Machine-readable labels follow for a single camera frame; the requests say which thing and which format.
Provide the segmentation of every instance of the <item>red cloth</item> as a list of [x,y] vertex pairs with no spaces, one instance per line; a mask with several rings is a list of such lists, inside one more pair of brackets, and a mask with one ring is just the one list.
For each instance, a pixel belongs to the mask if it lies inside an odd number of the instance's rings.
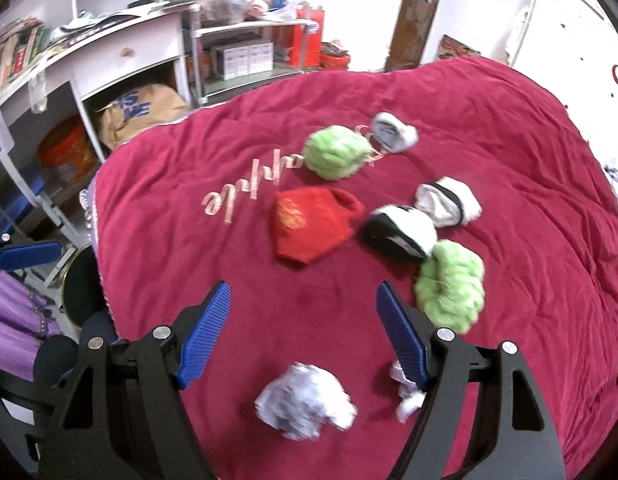
[[[618,417],[618,209],[566,110],[549,92],[487,59],[443,60],[388,74],[312,73],[157,126],[116,150],[96,180],[98,257],[119,333],[139,338],[230,283],[233,304],[201,380],[183,393],[206,456],[223,480],[387,477],[413,420],[398,422],[393,352],[375,312],[390,280],[411,299],[415,272],[350,240],[303,269],[276,258],[274,193],[323,186],[307,168],[262,180],[205,214],[201,201],[249,179],[252,160],[300,153],[329,124],[371,124],[382,110],[419,143],[365,166],[339,187],[367,210],[411,203],[449,175],[483,206],[467,227],[439,231],[484,260],[486,304],[466,339],[518,344],[558,428],[568,477]],[[255,415],[262,388],[295,361],[332,372],[358,408],[346,432],[292,442]],[[462,459],[476,390],[468,389],[450,465]]]
[[353,235],[349,222],[365,207],[340,189],[304,187],[276,193],[276,254],[309,264]]

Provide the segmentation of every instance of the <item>bed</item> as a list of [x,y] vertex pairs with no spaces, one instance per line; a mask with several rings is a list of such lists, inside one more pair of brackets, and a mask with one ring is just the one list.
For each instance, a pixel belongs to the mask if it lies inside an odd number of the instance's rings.
[[[383,110],[417,127],[414,148],[336,183],[293,157],[310,133],[370,124]],[[285,156],[272,180],[250,193],[254,159],[275,169]],[[220,478],[387,477],[415,416],[402,425],[394,414],[399,397],[388,368],[395,357],[375,312],[375,288],[390,280],[411,301],[417,268],[356,239],[304,268],[278,260],[274,193],[337,187],[370,212],[412,203],[419,184],[444,175],[467,183],[483,207],[468,226],[439,231],[485,263],[486,305],[466,339],[492,348],[511,339],[523,351],[568,478],[595,455],[618,420],[614,195],[553,95],[497,62],[452,59],[272,84],[140,134],[98,172],[92,237],[119,335],[135,339],[169,324],[215,280],[233,290],[205,373],[183,393]],[[340,380],[358,408],[349,431],[326,427],[315,442],[293,442],[257,418],[253,401],[295,361]],[[463,459],[475,402],[469,388],[449,472]]]

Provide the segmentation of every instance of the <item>purple fabric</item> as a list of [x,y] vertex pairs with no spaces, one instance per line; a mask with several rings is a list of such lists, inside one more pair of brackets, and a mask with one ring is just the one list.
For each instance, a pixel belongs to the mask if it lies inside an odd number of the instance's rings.
[[48,317],[46,301],[0,270],[0,369],[32,380],[40,343],[59,333],[58,323]]

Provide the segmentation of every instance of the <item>green sock ball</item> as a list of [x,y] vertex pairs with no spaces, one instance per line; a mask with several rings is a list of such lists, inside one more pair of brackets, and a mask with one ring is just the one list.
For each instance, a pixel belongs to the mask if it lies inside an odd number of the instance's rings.
[[484,306],[484,264],[478,254],[439,240],[413,286],[418,307],[438,327],[469,332]]
[[373,148],[362,135],[344,126],[329,126],[305,142],[305,166],[324,180],[339,180],[358,171]]

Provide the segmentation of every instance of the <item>brown paper bag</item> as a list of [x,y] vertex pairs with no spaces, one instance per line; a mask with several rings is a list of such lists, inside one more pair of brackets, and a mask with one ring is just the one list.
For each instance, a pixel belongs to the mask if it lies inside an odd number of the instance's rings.
[[100,120],[100,140],[111,150],[156,124],[191,111],[176,91],[162,84],[143,86],[108,104]]

